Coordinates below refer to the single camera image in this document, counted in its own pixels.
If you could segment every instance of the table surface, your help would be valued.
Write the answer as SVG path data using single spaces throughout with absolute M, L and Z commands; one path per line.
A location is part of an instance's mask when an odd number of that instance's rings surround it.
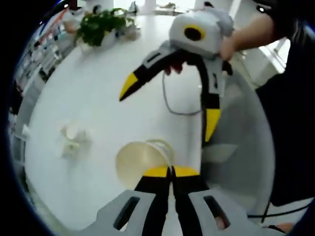
M 171 16 L 138 17 L 141 37 L 134 42 L 92 53 L 75 48 L 43 89 L 29 125 L 25 169 L 45 205 L 71 230 L 93 223 L 97 211 L 125 190 L 115 157 L 129 142 L 164 139 L 176 152 L 176 164 L 200 169 L 201 115 L 169 113 L 161 73 L 118 101 L 129 73 L 168 38 L 172 21 Z M 201 85 L 194 67 L 184 70 L 167 78 L 167 97 L 177 112 L 193 112 L 200 109 Z M 92 145 L 76 158 L 64 158 L 60 128 L 72 120 L 90 132 Z

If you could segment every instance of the potted plant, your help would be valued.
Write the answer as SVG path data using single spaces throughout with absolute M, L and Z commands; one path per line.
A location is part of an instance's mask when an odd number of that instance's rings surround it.
M 91 47 L 110 46 L 115 42 L 116 30 L 120 30 L 133 19 L 128 18 L 126 10 L 114 8 L 99 14 L 86 15 L 75 36 L 75 43 L 81 40 Z

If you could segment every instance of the hand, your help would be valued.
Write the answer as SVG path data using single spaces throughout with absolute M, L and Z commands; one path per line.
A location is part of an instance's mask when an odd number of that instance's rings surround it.
M 233 54 L 235 53 L 235 46 L 234 46 L 234 41 L 232 37 L 225 37 L 223 39 L 222 45 L 221 45 L 221 49 L 220 49 L 220 56 L 224 61 L 229 61 L 232 59 Z M 177 74 L 180 74 L 183 70 L 183 64 L 184 62 L 186 62 L 187 60 L 184 59 L 182 61 L 177 61 L 175 62 L 173 65 L 171 65 L 170 67 L 166 68 L 165 74 L 166 75 L 170 75 L 172 70 L 174 70 Z

